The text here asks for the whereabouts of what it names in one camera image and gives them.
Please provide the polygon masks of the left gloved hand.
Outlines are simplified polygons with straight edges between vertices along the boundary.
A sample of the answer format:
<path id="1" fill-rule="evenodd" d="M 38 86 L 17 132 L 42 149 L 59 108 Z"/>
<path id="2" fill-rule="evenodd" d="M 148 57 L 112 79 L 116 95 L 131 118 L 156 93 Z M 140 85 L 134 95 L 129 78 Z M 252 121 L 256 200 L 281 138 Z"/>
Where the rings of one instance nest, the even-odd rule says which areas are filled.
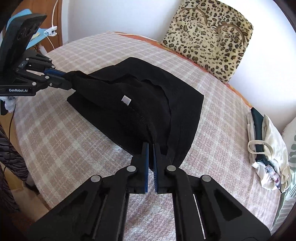
<path id="1" fill-rule="evenodd" d="M 9 112 L 12 113 L 16 107 L 16 96 L 1 96 L 0 100 L 4 102 L 4 108 Z"/>

